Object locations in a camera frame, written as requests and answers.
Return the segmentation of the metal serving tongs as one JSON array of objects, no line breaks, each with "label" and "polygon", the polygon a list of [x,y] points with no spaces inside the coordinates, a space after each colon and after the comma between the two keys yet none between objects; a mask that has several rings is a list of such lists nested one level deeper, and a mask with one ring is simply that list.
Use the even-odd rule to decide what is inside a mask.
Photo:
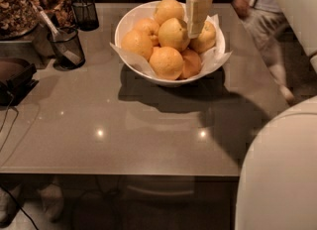
[{"label": "metal serving tongs", "polygon": [[52,32],[55,36],[59,35],[58,28],[62,28],[57,24],[55,14],[47,14],[40,6],[36,6],[31,0],[32,8],[38,13],[38,17],[42,20],[42,23],[49,28],[49,32]]}]

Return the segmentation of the white paper bowl liner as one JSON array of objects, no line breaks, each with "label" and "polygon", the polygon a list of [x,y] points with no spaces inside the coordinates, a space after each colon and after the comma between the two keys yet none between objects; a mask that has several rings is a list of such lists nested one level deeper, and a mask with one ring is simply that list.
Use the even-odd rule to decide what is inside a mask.
[{"label": "white paper bowl liner", "polygon": [[132,24],[126,23],[128,17],[129,15],[126,15],[119,22],[115,33],[115,43],[110,44],[110,46],[132,71],[152,83],[162,86],[176,87],[180,86],[181,84],[192,82],[216,71],[228,60],[231,55],[230,53],[225,52],[225,38],[219,26],[218,15],[214,15],[212,17],[208,16],[207,20],[211,22],[216,29],[216,46],[200,55],[202,60],[202,68],[200,72],[197,75],[187,79],[167,80],[158,78],[144,57],[125,51],[121,48],[122,38],[132,26]]}]

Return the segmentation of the person in background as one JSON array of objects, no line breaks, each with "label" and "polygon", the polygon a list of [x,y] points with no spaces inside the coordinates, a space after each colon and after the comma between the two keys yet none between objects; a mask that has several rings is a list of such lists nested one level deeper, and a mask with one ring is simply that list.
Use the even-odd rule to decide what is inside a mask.
[{"label": "person in background", "polygon": [[233,0],[233,7],[288,104],[294,102],[277,37],[288,22],[275,0]]}]

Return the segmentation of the white ceramic bowl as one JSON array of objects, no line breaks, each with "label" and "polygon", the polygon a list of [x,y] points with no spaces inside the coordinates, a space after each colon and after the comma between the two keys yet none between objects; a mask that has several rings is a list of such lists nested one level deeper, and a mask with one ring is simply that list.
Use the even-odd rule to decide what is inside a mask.
[{"label": "white ceramic bowl", "polygon": [[121,42],[125,35],[133,29],[133,26],[144,18],[151,18],[156,9],[158,1],[148,2],[133,8],[119,22],[115,31],[115,43],[111,44],[113,50],[119,55],[123,63],[133,72],[142,78],[165,87],[177,87],[186,83],[193,82],[207,74],[211,74],[220,68],[231,55],[225,52],[225,38],[219,26],[217,14],[208,16],[207,21],[215,26],[216,46],[200,55],[202,60],[201,71],[187,79],[167,80],[157,77],[146,59],[140,55],[125,51],[121,48]]}]

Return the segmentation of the near black mesh cup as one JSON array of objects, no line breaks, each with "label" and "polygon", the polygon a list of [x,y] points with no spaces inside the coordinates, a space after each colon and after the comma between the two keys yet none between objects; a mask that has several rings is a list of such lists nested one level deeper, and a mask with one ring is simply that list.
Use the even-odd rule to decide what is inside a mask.
[{"label": "near black mesh cup", "polygon": [[58,28],[59,35],[49,32],[49,40],[56,58],[55,66],[62,69],[76,69],[84,65],[85,55],[75,28]]}]

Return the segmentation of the orange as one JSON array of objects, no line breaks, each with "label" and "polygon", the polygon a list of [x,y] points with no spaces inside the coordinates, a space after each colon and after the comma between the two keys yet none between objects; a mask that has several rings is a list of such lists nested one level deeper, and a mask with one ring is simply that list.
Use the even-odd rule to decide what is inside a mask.
[{"label": "orange", "polygon": [[154,19],[141,19],[135,24],[134,28],[146,33],[152,40],[154,47],[159,44],[159,23]]},{"label": "orange", "polygon": [[186,49],[181,53],[184,60],[184,66],[180,79],[187,79],[194,75],[197,75],[202,66],[201,58],[199,54],[191,49]]},{"label": "orange", "polygon": [[206,21],[200,35],[190,41],[189,47],[198,54],[202,54],[213,48],[215,44],[216,29],[211,22]]},{"label": "orange", "polygon": [[182,73],[184,60],[178,50],[161,47],[154,50],[149,64],[158,78],[176,80]]},{"label": "orange", "polygon": [[121,48],[140,55],[146,60],[149,60],[153,54],[152,40],[146,33],[139,30],[129,31],[121,41]]},{"label": "orange", "polygon": [[171,18],[183,19],[183,6],[176,0],[159,1],[154,11],[154,19],[161,25]]},{"label": "orange", "polygon": [[158,42],[162,47],[171,47],[183,52],[190,43],[187,24],[178,18],[166,20],[158,30]]}]

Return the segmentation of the large glass jar of nuts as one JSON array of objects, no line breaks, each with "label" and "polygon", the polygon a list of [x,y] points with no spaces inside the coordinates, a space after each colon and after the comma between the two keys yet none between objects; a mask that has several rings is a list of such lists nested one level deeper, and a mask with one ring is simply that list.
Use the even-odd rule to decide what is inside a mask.
[{"label": "large glass jar of nuts", "polygon": [[38,17],[29,0],[0,0],[0,40],[11,40],[30,33]]}]

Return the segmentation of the far black mesh cup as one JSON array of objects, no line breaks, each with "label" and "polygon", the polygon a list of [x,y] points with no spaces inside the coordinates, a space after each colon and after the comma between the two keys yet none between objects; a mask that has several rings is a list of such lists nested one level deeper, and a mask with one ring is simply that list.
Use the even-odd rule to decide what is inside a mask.
[{"label": "far black mesh cup", "polygon": [[75,0],[72,2],[77,27],[81,31],[93,31],[99,27],[94,0]]}]

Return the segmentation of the black mesh cup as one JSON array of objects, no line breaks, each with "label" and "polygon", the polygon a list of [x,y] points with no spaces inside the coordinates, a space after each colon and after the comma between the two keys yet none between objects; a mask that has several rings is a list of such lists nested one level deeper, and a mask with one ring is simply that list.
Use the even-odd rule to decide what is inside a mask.
[{"label": "black mesh cup", "polygon": [[49,32],[49,40],[56,58],[55,66],[62,69],[76,69],[84,65],[85,55],[75,28],[58,28],[59,35]]},{"label": "black mesh cup", "polygon": [[93,31],[99,27],[94,0],[75,0],[72,2],[77,27],[81,31]]}]

